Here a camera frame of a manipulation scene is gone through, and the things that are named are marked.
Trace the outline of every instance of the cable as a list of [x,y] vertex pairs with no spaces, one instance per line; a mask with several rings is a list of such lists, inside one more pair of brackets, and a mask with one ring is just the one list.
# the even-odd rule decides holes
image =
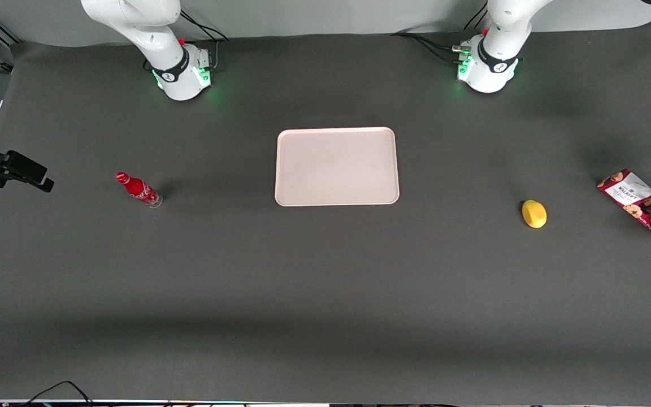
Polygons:
[[487,4],[487,3],[488,3],[488,2],[484,2],[484,5],[481,6],[481,8],[479,8],[478,11],[476,11],[476,14],[471,18],[471,20],[469,20],[468,23],[466,23],[466,25],[463,26],[463,30],[462,30],[462,31],[466,31],[466,29],[468,28],[468,25],[471,24],[471,21],[474,21],[474,18],[476,18],[478,15],[480,15],[480,14],[481,14],[481,11],[484,11],[484,8],[486,8],[486,4]]
[[187,21],[190,21],[192,24],[196,25],[197,28],[201,29],[205,34],[207,34],[207,36],[209,36],[210,38],[212,38],[213,41],[215,41],[215,42],[218,41],[217,39],[215,39],[214,36],[212,36],[212,34],[210,34],[210,31],[207,31],[206,29],[204,29],[202,26],[200,26],[198,23],[196,23],[196,21],[192,20],[192,19],[190,18],[190,16],[186,15],[185,13],[183,13],[183,18],[184,18],[185,20],[187,20]]
[[220,59],[218,58],[218,48],[219,48],[220,41],[215,41],[215,63],[212,64],[212,67],[210,69],[214,70],[215,68],[218,67],[218,63],[220,62]]
[[54,386],[49,387],[49,389],[46,389],[45,391],[38,392],[36,395],[34,395],[34,397],[32,397],[31,399],[29,399],[28,402],[25,402],[24,405],[29,405],[29,404],[31,404],[34,400],[39,399],[39,396],[42,396],[42,395],[43,395],[44,393],[46,393],[47,391],[51,391],[51,389],[54,389],[54,388],[57,387],[57,386],[61,386],[62,384],[69,384],[70,386],[74,387],[75,390],[76,390],[77,392],[79,392],[79,394],[82,396],[82,398],[85,399],[85,402],[87,402],[87,406],[88,406],[88,407],[92,407],[92,399],[90,399],[90,397],[88,397],[88,396],[85,394],[85,392],[83,392],[82,389],[80,389],[80,387],[77,387],[77,384],[74,384],[74,383],[70,382],[69,380],[65,380],[65,381],[59,382],[59,383],[55,384]]
[[428,38],[424,38],[423,36],[419,36],[418,34],[413,34],[413,33],[393,33],[393,34],[391,34],[391,36],[413,38],[413,39],[416,40],[416,42],[421,44],[421,46],[426,48],[427,51],[431,52],[431,54],[433,54],[434,57],[439,58],[439,59],[441,59],[441,61],[444,61],[444,62],[449,62],[449,63],[452,62],[451,59],[437,53],[436,49],[431,48],[429,45],[434,46],[435,48],[438,48],[438,49],[450,49],[450,47],[443,46],[441,44],[437,44],[437,43],[431,41]]
[[479,21],[476,21],[476,24],[474,25],[474,28],[478,28],[479,23],[481,23],[481,20],[484,20],[484,17],[485,17],[488,13],[489,13],[488,10],[486,10],[486,12],[483,13],[483,15],[481,16],[481,18],[479,19]]
[[424,36],[419,36],[418,34],[413,34],[413,33],[393,33],[393,34],[391,34],[391,36],[414,38],[416,40],[424,41],[424,42],[426,42],[426,43],[430,44],[431,46],[433,46],[435,48],[438,48],[438,49],[449,49],[449,50],[452,49],[452,47],[450,47],[450,46],[445,46],[445,45],[442,45],[442,44],[438,44],[438,43],[436,43],[434,41],[431,41],[430,39],[428,39],[428,38],[426,38]]
[[201,23],[198,23],[197,21],[194,20],[194,18],[189,16],[188,13],[186,13],[185,11],[180,11],[180,13],[181,13],[181,15],[183,15],[185,20],[190,21],[192,24],[194,24],[194,25],[198,26],[199,28],[201,28],[201,30],[203,30],[203,31],[205,31],[205,30],[214,31],[215,33],[219,34],[220,37],[225,39],[225,41],[230,41],[230,38],[227,38],[227,36],[225,36],[225,34],[222,34],[220,31],[215,30],[215,28],[208,27],[206,25],[202,25]]

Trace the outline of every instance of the yellow lemon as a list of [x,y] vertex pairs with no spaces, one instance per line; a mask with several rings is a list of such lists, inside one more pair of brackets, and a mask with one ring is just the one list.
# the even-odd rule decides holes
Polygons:
[[547,222],[547,210],[544,209],[544,205],[531,199],[524,202],[522,216],[524,222],[527,222],[527,225],[531,227],[542,227]]

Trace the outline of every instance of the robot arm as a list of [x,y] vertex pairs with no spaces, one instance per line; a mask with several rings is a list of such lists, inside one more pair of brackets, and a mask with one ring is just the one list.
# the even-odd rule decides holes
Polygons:
[[158,86],[174,100],[194,98],[210,85],[210,54],[181,44],[168,24],[179,18],[179,0],[82,0],[92,20],[132,41],[153,67]]
[[550,2],[489,0],[487,10],[492,22],[486,35],[473,36],[452,48],[462,61],[457,79],[479,92],[501,90],[514,77],[519,51],[532,33],[532,17]]

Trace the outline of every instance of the red bottle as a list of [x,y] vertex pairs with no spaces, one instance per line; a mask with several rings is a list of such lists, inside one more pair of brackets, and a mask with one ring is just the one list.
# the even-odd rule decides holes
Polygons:
[[117,172],[117,182],[124,185],[129,195],[137,198],[150,208],[157,208],[162,204],[162,197],[152,187],[140,178],[132,178],[124,172]]

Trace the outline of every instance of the snack wrapper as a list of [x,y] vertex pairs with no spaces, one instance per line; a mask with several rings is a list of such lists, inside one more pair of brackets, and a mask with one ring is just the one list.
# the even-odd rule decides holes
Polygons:
[[628,169],[597,184],[597,188],[651,232],[651,187]]

